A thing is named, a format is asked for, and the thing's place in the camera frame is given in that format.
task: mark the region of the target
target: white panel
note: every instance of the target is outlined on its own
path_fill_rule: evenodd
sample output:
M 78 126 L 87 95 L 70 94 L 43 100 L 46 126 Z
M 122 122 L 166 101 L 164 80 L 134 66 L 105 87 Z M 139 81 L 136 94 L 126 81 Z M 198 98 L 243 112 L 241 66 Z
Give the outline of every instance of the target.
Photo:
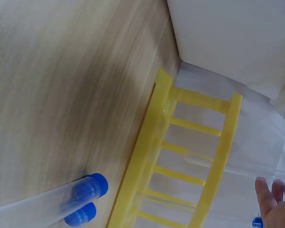
M 168 0 L 180 57 L 272 99 L 285 85 L 285 0 Z

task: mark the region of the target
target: test tube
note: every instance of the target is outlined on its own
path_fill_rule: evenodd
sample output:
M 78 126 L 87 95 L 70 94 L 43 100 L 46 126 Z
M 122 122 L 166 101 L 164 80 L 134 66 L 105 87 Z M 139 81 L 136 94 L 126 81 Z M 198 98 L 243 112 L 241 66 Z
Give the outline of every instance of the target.
M 186 153 L 185 160 L 189 163 L 210 168 L 212 162 L 195 156 L 193 153 Z M 227 163 L 224 169 L 225 172 L 246 176 L 255 179 L 258 176 L 264 177 L 268 182 L 273 182 L 276 179 L 285 181 L 285 171 L 271 169 L 261 165 L 250 163 L 232 164 Z
M 91 202 L 106 194 L 108 183 L 99 173 L 0 207 L 0 228 L 46 228 L 60 220 L 81 226 L 96 215 Z

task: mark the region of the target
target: wooden surface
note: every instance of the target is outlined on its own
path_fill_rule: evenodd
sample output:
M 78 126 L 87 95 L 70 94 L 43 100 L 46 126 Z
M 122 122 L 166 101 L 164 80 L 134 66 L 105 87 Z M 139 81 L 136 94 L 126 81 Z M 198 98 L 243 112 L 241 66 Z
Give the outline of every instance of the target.
M 0 206 L 100 172 L 104 228 L 159 68 L 165 0 L 0 0 Z

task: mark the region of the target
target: light wood grain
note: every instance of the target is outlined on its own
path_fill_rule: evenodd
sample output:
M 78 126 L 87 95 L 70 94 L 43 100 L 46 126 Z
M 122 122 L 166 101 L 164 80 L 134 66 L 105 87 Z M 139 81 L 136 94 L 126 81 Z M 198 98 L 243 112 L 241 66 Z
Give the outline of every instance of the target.
M 0 206 L 100 172 L 103 228 L 159 68 L 179 57 L 165 0 L 0 0 Z

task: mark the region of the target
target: clear plastic tube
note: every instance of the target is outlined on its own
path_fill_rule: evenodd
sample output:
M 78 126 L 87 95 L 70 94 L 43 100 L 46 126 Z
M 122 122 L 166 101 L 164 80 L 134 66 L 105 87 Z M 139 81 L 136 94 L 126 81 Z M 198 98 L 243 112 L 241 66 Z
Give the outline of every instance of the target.
M 85 205 L 90 210 L 95 210 L 89 202 L 104 195 L 107 191 L 104 185 L 107 184 L 105 178 L 97 174 L 81 178 L 77 181 L 63 185 L 59 188 L 36 195 L 34 197 L 24 199 L 19 202 L 0 207 L 0 228 L 45 228 L 65 217 L 68 217 L 70 224 L 72 219 L 76 219 L 86 212 Z M 91 213 L 88 211 L 81 219 L 81 223 L 89 221 Z
M 145 199 L 147 201 L 153 202 L 153 203 L 158 204 L 158 205 L 170 207 L 174 211 L 182 210 L 184 213 L 189 212 L 190 218 L 191 218 L 191 215 L 196 210 L 195 207 L 186 206 L 186 205 L 178 204 L 175 202 L 169 202 L 169 201 L 157 198 L 157 197 L 146 196 Z M 152 204 L 151 205 L 149 204 L 149 206 L 148 206 L 149 208 L 145 206 L 145 210 L 146 211 L 154 210 L 154 208 L 150 208 L 150 206 L 152 206 Z M 258 215 L 251 216 L 251 215 L 243 215 L 243 214 L 237 214 L 237 213 L 227 213 L 224 211 L 211 209 L 208 212 L 207 219 L 214 219 L 214 220 L 219 220 L 219 221 L 221 220 L 224 222 L 228 221 L 228 222 L 237 222 L 237 223 L 242 223 L 242 224 L 251 224 L 251 222 L 253 221 L 253 219 L 255 217 L 258 217 Z
M 189 163 L 204 166 L 210 168 L 212 163 L 196 157 L 194 154 L 185 154 L 185 160 Z M 246 176 L 255 179 L 256 177 L 264 177 L 267 181 L 273 182 L 275 179 L 281 179 L 285 181 L 285 171 L 267 168 L 260 165 L 253 165 L 249 163 L 232 164 L 227 163 L 225 166 L 225 172 Z

